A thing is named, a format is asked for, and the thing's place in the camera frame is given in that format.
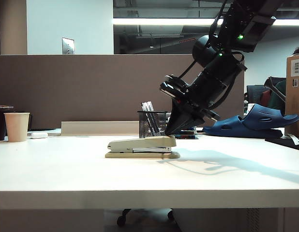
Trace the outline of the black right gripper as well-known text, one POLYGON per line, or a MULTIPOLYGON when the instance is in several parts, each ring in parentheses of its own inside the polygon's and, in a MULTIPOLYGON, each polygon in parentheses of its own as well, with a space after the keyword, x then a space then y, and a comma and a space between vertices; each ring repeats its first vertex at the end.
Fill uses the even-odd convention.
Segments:
POLYGON ((179 77, 172 77, 174 88, 172 110, 165 135, 203 124, 204 117, 218 120, 214 112, 229 94, 229 77, 201 72, 189 85, 179 77))

